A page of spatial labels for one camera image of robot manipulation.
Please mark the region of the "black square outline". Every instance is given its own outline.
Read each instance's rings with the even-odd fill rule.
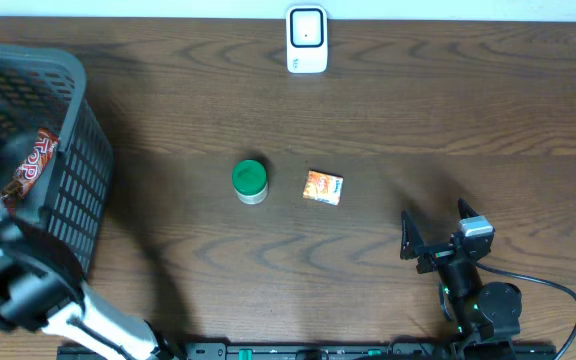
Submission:
[[[292,23],[292,15],[297,12],[297,11],[316,11],[319,13],[319,23],[321,24],[321,42],[319,44],[316,45],[295,45],[295,42],[292,39],[292,34],[293,34],[293,23]],[[296,48],[314,48],[314,47],[320,47],[321,45],[324,44],[324,36],[326,36],[326,34],[324,34],[324,13],[321,12],[320,9],[317,8],[301,8],[301,9],[294,9],[293,11],[290,12],[290,44],[292,44],[293,47]]]

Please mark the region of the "red candy wrapper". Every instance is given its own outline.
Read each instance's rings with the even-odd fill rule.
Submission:
[[[14,212],[17,200],[24,199],[55,154],[59,138],[47,129],[39,129],[32,153],[19,165],[13,180],[1,191],[1,201]]]

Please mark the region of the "gray laundry basket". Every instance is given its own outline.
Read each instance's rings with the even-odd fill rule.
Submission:
[[[39,128],[59,135],[56,154],[16,216],[66,242],[87,273],[113,154],[85,89],[84,69],[69,53],[0,45],[0,190],[31,153]]]

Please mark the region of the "green lid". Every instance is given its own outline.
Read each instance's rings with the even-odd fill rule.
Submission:
[[[232,171],[232,184],[238,193],[246,196],[257,195],[264,189],[268,178],[266,169],[258,161],[244,160]]]

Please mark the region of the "snack package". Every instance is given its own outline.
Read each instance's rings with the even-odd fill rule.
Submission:
[[[308,172],[304,198],[337,205],[341,199],[341,186],[343,183],[344,179],[342,177],[311,170]]]
[[[23,200],[52,159],[59,138],[47,129],[39,129],[32,153],[19,165],[12,181],[1,190],[1,201],[8,211],[14,212],[18,200]]]

